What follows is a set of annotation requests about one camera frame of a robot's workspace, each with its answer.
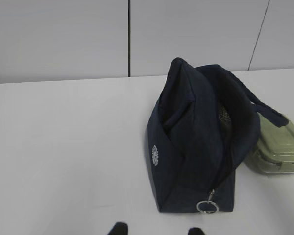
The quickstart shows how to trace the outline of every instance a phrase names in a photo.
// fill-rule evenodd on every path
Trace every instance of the black object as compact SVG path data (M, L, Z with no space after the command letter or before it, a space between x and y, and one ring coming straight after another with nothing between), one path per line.
M160 212L233 211L235 169L260 133L256 111L288 123L221 66L172 61L147 126Z
M127 224L122 222L117 222L111 231L108 233L108 235L127 235L128 233L128 227Z
M188 231L188 235L205 235L205 233L199 228L191 228Z

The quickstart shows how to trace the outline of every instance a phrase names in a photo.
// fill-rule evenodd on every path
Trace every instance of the bag handle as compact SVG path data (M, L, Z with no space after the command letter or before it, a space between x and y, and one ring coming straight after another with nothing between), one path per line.
M249 100L253 103L253 108L256 112L261 113L266 119L272 122L275 126L281 127L289 123L282 114L274 110L267 104L261 102L233 73L226 71L231 78L242 88Z
M216 73L219 71L220 74L226 76L228 79L231 79L234 81L234 83L241 89L243 93L246 94L247 99L252 103L252 108L254 111L261 113L265 118L267 118L270 122L272 122L277 127L285 126L289 123L289 121L279 112L274 110L273 108L269 107L265 103L261 102L234 74L232 74L230 71L225 70L219 65L206 65L202 67L196 68L199 72L203 73L205 76L207 76L207 79L209 79L209 76L212 74L207 74L206 71L209 71ZM212 79L212 82L215 85L218 85L217 79ZM238 165L243 161L244 156L241 155L239 158L233 158L233 149L232 146L229 145L225 151L224 154L226 155L226 158L223 162L223 167L221 167L216 174L216 178L214 179L212 183L212 187L210 190L218 188L218 186L229 177L235 169L238 167Z

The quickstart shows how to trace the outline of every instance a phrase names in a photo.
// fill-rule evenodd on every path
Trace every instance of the table surface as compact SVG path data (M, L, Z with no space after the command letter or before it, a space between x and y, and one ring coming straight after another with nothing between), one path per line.
M294 69L235 74L294 123ZM0 84L0 235L294 235L294 174L237 169L232 213L162 214L146 125L165 76Z

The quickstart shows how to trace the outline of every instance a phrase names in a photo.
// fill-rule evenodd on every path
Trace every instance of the green plastic container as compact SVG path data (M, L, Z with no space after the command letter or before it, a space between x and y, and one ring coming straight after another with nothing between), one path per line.
M249 156L265 173L294 173L294 125L276 127L262 115L261 134Z

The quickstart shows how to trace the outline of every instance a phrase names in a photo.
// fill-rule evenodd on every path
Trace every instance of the metal ring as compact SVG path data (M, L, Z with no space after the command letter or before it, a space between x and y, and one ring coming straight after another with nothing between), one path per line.
M211 204L211 205L213 205L213 206L216 208L216 210L215 210L215 211L203 211L201 208L199 208L199 206L200 206L202 203ZM217 205L215 202L213 202L213 201L201 201L201 202L198 202L197 205L196 205L196 207L197 207L197 210L198 210L200 213L204 213L204 214L213 214L213 213L216 213L216 212L219 211L219 207L218 207L218 205Z

